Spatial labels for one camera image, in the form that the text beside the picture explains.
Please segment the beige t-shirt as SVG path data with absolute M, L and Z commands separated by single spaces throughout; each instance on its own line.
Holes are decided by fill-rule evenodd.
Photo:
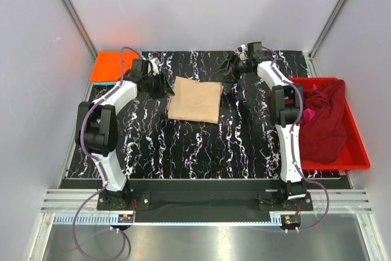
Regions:
M 174 96 L 168 104 L 168 119 L 217 124 L 223 85 L 177 76 Z

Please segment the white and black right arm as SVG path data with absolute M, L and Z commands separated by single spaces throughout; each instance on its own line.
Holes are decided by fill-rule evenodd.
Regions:
M 299 150 L 300 121 L 304 112 L 302 87 L 290 81 L 277 68 L 279 55 L 270 60 L 262 42 L 241 45 L 231 52 L 222 65 L 227 72 L 225 83 L 236 83 L 246 73 L 255 73 L 270 89 L 269 115 L 275 125 L 281 155 L 280 186 L 268 205 L 294 208 L 305 199 L 307 188 L 301 168 Z

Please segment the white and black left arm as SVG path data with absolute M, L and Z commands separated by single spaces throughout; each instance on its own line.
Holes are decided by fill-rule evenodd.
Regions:
M 147 93 L 154 99 L 174 94 L 159 64 L 156 57 L 134 59 L 132 67 L 121 73 L 111 90 L 78 106 L 75 142 L 99 171 L 103 182 L 99 200 L 119 210 L 127 209 L 134 201 L 116 153 L 117 114 L 139 93 Z

